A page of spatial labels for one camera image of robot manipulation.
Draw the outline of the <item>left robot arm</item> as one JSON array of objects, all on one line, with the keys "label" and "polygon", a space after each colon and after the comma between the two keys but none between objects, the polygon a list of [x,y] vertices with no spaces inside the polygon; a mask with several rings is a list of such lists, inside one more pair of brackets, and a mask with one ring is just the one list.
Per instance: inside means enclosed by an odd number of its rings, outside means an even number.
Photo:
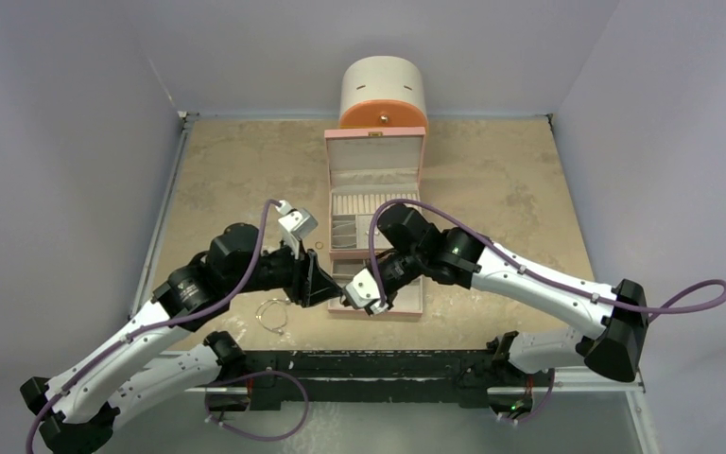
[{"label": "left robot arm", "polygon": [[235,223],[209,248],[172,271],[129,321],[89,356],[50,378],[32,377],[20,389],[34,419],[25,442],[41,437],[54,453],[93,453],[134,417],[189,388],[249,385],[267,375],[225,331],[161,363],[174,343],[224,313],[242,293],[279,289],[312,307],[340,289],[303,246],[303,230],[286,228],[280,246],[262,247],[264,230]]}]

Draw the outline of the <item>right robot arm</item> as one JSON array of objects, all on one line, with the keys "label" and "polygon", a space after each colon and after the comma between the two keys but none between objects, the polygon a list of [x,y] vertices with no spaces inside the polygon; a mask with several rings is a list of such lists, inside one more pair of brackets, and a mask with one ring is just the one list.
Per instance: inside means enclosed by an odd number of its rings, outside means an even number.
[{"label": "right robot arm", "polygon": [[440,230],[403,201],[379,207],[372,222],[393,249],[370,266],[389,302],[422,276],[505,296],[566,324],[559,331],[500,339],[493,359],[500,382],[514,385],[528,374],[577,365],[618,382],[636,378],[649,325],[640,284],[623,279],[611,286],[552,270],[469,227]]}]

